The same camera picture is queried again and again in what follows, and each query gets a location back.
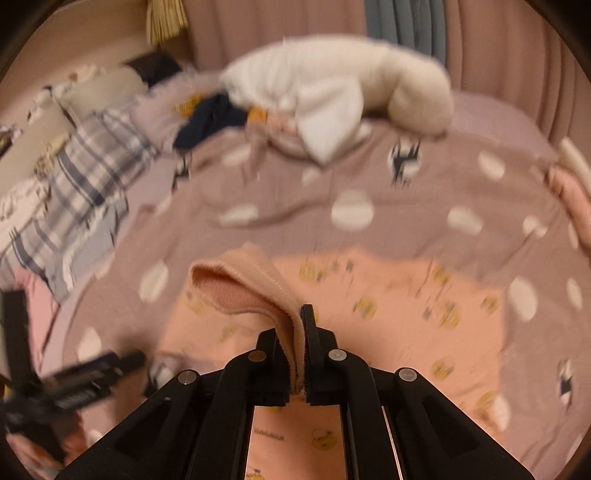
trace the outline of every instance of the wall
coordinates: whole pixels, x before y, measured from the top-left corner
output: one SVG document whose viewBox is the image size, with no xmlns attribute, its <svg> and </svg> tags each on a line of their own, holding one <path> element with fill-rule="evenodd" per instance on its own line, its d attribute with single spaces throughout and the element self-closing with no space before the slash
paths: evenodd
<svg viewBox="0 0 591 480">
<path fill-rule="evenodd" d="M 81 0 L 56 11 L 29 39 L 0 83 L 0 124 L 26 126 L 39 88 L 76 66 L 112 67 L 150 48 L 145 0 Z"/>
</svg>

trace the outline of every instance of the dark pillow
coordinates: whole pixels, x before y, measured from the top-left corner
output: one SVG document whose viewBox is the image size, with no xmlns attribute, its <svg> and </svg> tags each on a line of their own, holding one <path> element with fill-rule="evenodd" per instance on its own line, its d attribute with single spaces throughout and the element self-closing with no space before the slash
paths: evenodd
<svg viewBox="0 0 591 480">
<path fill-rule="evenodd" d="M 177 61 L 162 50 L 137 57 L 126 65 L 133 68 L 149 88 L 181 71 Z"/>
</svg>

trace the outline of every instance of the white pillow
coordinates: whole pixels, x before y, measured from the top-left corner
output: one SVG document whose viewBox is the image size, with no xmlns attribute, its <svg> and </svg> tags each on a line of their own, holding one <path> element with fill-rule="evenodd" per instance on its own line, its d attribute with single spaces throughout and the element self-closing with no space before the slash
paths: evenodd
<svg viewBox="0 0 591 480">
<path fill-rule="evenodd" d="M 147 91 L 148 86 L 133 68 L 120 67 L 75 84 L 59 102 L 74 123 L 80 125 L 92 112 L 100 112 Z"/>
<path fill-rule="evenodd" d="M 0 196 L 31 176 L 47 145 L 72 130 L 74 127 L 60 106 L 57 103 L 49 106 L 0 159 Z"/>
</svg>

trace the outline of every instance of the cartoon print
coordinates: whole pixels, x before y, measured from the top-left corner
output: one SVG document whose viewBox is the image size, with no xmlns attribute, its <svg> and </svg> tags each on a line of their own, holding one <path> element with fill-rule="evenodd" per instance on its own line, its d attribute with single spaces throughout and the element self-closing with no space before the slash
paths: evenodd
<svg viewBox="0 0 591 480">
<path fill-rule="evenodd" d="M 220 334 L 220 343 L 225 342 L 232 335 L 234 335 L 234 333 L 236 332 L 237 328 L 238 328 L 237 325 L 234 325 L 233 323 L 231 323 L 230 325 L 226 325 L 222 329 L 222 333 Z"/>
<path fill-rule="evenodd" d="M 327 451 L 334 448 L 337 443 L 339 443 L 337 436 L 329 430 L 314 430 L 312 436 L 312 445 L 318 450 Z"/>
<path fill-rule="evenodd" d="M 300 265 L 300 279 L 303 281 L 322 283 L 328 274 L 329 268 L 327 266 L 319 267 L 307 261 Z"/>
<path fill-rule="evenodd" d="M 442 358 L 437 360 L 431 366 L 431 375 L 434 376 L 436 380 L 445 380 L 454 370 L 455 367 L 453 366 L 452 360 L 449 358 Z"/>
<path fill-rule="evenodd" d="M 496 392 L 487 392 L 483 396 L 480 397 L 478 402 L 476 403 L 476 412 L 480 418 L 486 420 L 487 422 L 495 424 L 494 419 L 492 418 L 492 406 L 495 402 Z"/>
<path fill-rule="evenodd" d="M 444 266 L 438 265 L 433 269 L 433 281 L 435 283 L 438 283 L 444 287 L 451 279 L 452 275 L 446 270 Z"/>
<path fill-rule="evenodd" d="M 396 142 L 389 154 L 394 175 L 392 185 L 402 180 L 402 186 L 404 187 L 417 174 L 419 168 L 418 150 L 420 147 L 421 141 L 419 140 L 418 144 L 411 145 L 408 151 L 403 152 L 400 139 Z"/>
<path fill-rule="evenodd" d="M 484 297 L 484 300 L 482 300 L 480 308 L 485 309 L 488 312 L 488 315 L 492 315 L 499 308 L 499 297 L 496 295 L 487 295 Z"/>
<path fill-rule="evenodd" d="M 353 311 L 359 313 L 363 320 L 371 320 L 374 318 L 377 310 L 378 305 L 376 301 L 370 297 L 361 297 L 353 305 Z"/>
<path fill-rule="evenodd" d="M 558 397 L 567 409 L 573 404 L 573 369 L 569 359 L 558 362 Z"/>
<path fill-rule="evenodd" d="M 443 314 L 439 319 L 439 327 L 454 329 L 460 322 L 460 310 L 454 301 L 446 301 Z"/>
<path fill-rule="evenodd" d="M 244 476 L 244 480 L 265 480 L 265 477 L 261 475 L 260 470 L 246 466 L 246 475 Z"/>
</svg>

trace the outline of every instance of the navy blue cloth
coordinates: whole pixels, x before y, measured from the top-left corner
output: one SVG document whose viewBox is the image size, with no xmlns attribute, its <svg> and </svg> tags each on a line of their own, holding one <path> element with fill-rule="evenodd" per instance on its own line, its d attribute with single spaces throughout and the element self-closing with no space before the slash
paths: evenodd
<svg viewBox="0 0 591 480">
<path fill-rule="evenodd" d="M 191 150 L 222 128 L 243 127 L 247 116 L 246 110 L 230 103 L 227 93 L 218 93 L 203 99 L 195 107 L 189 123 L 178 132 L 173 147 Z"/>
</svg>

